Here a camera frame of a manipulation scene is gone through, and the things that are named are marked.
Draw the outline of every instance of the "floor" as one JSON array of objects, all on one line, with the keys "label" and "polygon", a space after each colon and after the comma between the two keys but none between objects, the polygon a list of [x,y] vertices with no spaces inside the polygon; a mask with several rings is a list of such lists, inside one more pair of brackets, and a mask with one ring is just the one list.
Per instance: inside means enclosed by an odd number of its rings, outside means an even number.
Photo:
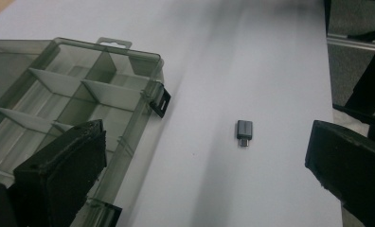
[{"label": "floor", "polygon": [[[353,35],[375,29],[375,1],[332,0],[329,34]],[[332,102],[344,105],[352,88],[365,71],[373,51],[329,44]],[[344,227],[364,226],[356,217],[342,210]]]}]

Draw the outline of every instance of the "usb connector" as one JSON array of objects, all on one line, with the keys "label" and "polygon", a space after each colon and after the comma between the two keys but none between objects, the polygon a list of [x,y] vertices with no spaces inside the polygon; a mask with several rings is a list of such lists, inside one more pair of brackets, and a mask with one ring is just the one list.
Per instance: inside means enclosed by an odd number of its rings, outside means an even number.
[{"label": "usb connector", "polygon": [[241,147],[249,147],[249,140],[252,139],[253,123],[251,121],[238,121],[237,138]]}]

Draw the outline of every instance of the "black latch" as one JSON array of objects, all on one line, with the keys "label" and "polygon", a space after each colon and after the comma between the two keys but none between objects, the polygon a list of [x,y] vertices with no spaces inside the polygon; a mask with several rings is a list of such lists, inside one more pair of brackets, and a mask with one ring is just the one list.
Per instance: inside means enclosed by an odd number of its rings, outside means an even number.
[{"label": "black latch", "polygon": [[165,89],[164,84],[161,84],[158,95],[150,102],[150,107],[163,118],[169,103],[170,93]]}]

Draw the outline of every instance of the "white surface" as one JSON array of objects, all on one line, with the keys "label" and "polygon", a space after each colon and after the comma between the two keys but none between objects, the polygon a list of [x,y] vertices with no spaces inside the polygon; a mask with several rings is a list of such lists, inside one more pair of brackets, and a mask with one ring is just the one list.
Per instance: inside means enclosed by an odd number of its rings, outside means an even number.
[{"label": "white surface", "polygon": [[344,126],[347,129],[356,131],[364,137],[367,137],[368,130],[370,129],[370,126],[368,124],[364,124],[362,123],[362,121],[337,110],[333,110],[332,115],[334,124]]},{"label": "white surface", "polygon": [[[304,167],[313,120],[332,121],[322,5],[17,0],[0,39],[111,37],[165,60],[171,104],[136,151],[119,226],[342,226],[340,202]],[[249,148],[235,139],[239,119],[254,122]]]}]

